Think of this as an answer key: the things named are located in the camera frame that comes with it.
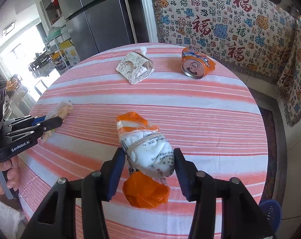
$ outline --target cardboard box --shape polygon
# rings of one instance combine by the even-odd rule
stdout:
[[[70,65],[73,67],[80,62],[80,57],[75,50],[75,46],[70,40],[66,40],[60,44],[61,49],[63,49],[66,58],[68,59]]]

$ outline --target refrigerator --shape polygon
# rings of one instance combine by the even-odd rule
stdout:
[[[125,0],[58,0],[81,60],[135,43]]]

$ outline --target rug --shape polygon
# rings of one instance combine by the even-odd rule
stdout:
[[[259,107],[259,109],[263,118],[268,141],[268,171],[260,201],[262,202],[267,199],[272,199],[273,197],[275,176],[277,173],[277,137],[275,134],[273,113],[261,107]]]
[[[268,0],[153,0],[158,39],[276,85],[288,125],[301,119],[301,23]]]

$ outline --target wrapped package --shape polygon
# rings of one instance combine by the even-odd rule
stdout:
[[[54,117],[60,117],[62,120],[67,117],[67,115],[73,110],[73,104],[71,101],[60,102],[57,106],[51,109],[48,114],[46,114],[44,120],[48,120]],[[54,129],[43,133],[42,140],[45,142],[52,135]]]
[[[142,208],[166,203],[170,190],[165,178],[174,172],[174,151],[169,142],[157,125],[136,112],[120,115],[116,121],[131,175],[123,186],[126,198],[132,206]]]
[[[142,54],[133,51],[124,57],[116,70],[121,73],[131,84],[136,84],[146,79],[154,71],[154,62],[146,57],[147,48],[140,48]]]

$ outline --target pink and white striped cloth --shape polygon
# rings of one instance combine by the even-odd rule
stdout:
[[[131,51],[147,47],[155,71],[131,85],[116,67]],[[260,111],[245,84],[216,62],[216,70],[193,80],[181,70],[183,47],[134,44],[95,55],[63,74],[41,96],[31,114],[42,116],[63,100],[74,111],[46,143],[19,155],[20,201],[28,219],[59,177],[84,178],[99,170],[120,146],[116,116],[135,111],[159,125],[173,148],[198,170],[214,178],[241,179],[260,201],[268,162],[267,138]],[[187,238],[195,203],[182,195],[174,173],[167,179],[170,196],[156,209],[138,209],[126,200],[122,186],[103,202],[110,238]],[[77,201],[77,237],[83,238],[81,202]],[[215,238],[221,235],[221,200],[217,201]]]

